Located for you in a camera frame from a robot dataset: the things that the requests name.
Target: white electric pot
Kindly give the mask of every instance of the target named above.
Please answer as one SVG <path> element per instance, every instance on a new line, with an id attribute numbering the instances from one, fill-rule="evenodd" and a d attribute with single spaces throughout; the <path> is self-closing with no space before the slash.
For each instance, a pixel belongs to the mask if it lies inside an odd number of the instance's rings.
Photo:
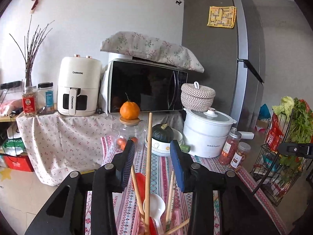
<path id="1" fill-rule="evenodd" d="M 222 152 L 227 136 L 210 137 L 199 132 L 195 132 L 186 124 L 184 125 L 185 145 L 190 146 L 191 155 L 197 155 L 205 158 L 219 156 Z"/>
<path id="2" fill-rule="evenodd" d="M 228 135 L 233 124 L 237 123 L 236 120 L 230 116 L 209 108 L 206 112 L 198 112 L 194 110 L 186 111 L 185 125 L 195 132 L 203 135 L 221 138 Z"/>

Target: black jar lid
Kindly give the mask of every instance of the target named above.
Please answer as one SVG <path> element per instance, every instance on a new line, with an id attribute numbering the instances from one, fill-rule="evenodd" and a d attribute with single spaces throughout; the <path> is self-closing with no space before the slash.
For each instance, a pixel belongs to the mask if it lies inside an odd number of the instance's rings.
<path id="1" fill-rule="evenodd" d="M 46 82 L 46 83 L 38 84 L 38 88 L 47 88 L 47 87 L 53 87 L 53 82 Z"/>

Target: woven basket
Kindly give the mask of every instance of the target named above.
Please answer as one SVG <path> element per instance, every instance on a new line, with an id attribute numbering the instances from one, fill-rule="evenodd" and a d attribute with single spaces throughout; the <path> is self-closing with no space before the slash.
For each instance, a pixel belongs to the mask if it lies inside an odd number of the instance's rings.
<path id="1" fill-rule="evenodd" d="M 181 101 L 185 108 L 195 111 L 207 111 L 213 103 L 215 97 L 214 89 L 194 84 L 183 84 Z"/>

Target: pumpkin stem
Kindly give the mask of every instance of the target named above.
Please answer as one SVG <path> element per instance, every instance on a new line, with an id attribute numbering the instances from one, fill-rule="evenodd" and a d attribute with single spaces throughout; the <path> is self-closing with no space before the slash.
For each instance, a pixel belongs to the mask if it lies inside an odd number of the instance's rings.
<path id="1" fill-rule="evenodd" d="M 127 101 L 129 101 L 130 102 L 130 100 L 128 99 L 128 95 L 127 95 L 127 93 L 125 93 L 126 94 L 126 97 L 127 97 Z"/>
<path id="2" fill-rule="evenodd" d="M 165 128 L 168 127 L 168 124 L 162 124 L 161 129 L 165 130 Z"/>

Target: green pumpkin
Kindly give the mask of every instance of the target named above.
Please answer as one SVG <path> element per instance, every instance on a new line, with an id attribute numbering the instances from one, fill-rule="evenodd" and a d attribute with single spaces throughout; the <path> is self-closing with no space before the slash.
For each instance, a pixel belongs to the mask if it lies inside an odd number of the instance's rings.
<path id="1" fill-rule="evenodd" d="M 152 138 L 161 142 L 170 143 L 174 138 L 174 132 L 168 124 L 157 124 L 152 127 Z"/>

